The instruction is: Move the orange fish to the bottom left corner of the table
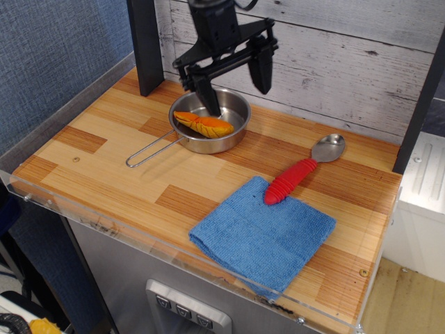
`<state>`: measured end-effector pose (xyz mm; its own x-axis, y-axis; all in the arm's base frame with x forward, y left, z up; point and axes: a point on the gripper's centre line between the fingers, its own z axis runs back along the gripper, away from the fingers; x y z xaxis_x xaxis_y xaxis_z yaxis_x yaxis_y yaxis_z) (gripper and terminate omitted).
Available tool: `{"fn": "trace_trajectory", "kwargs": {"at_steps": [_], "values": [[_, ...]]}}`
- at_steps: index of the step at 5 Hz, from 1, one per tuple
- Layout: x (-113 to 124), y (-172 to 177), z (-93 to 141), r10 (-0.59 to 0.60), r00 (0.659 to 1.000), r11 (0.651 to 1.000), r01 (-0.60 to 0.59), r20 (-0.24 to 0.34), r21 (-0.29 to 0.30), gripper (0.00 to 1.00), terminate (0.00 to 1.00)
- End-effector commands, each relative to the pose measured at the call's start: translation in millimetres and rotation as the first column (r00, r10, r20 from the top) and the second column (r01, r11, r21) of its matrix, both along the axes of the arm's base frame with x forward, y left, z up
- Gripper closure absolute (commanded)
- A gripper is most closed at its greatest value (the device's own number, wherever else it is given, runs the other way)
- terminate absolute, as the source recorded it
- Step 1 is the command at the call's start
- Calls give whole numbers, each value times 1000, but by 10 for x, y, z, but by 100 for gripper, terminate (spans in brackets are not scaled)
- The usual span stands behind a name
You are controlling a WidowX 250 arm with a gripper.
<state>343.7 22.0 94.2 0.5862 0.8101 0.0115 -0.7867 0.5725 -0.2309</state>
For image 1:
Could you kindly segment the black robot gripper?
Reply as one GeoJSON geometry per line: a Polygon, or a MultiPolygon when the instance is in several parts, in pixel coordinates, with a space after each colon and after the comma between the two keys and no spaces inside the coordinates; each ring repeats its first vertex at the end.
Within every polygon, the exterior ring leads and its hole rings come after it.
{"type": "Polygon", "coordinates": [[[197,41],[173,62],[184,89],[194,91],[211,116],[220,116],[211,80],[247,63],[254,86],[267,94],[278,48],[275,21],[266,18],[240,25],[236,1],[189,1],[188,6],[197,41]]]}

